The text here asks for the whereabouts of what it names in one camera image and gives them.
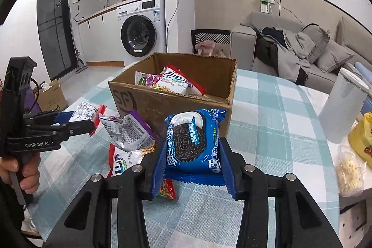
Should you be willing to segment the person's left hand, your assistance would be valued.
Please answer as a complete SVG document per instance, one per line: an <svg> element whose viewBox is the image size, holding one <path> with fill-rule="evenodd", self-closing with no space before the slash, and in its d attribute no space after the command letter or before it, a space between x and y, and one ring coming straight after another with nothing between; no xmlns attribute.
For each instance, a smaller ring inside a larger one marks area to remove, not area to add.
<svg viewBox="0 0 372 248"><path fill-rule="evenodd" d="M34 153L32 158L27 164L23 165L21 169L21 173L24 177L20 181L20 188L27 194L33 194L38 189L40 182L40 172L38 170L38 166L40 165L40 154ZM11 178L10 172L18 172L19 165L15 158L13 157L1 157L1 180L10 186Z"/></svg>

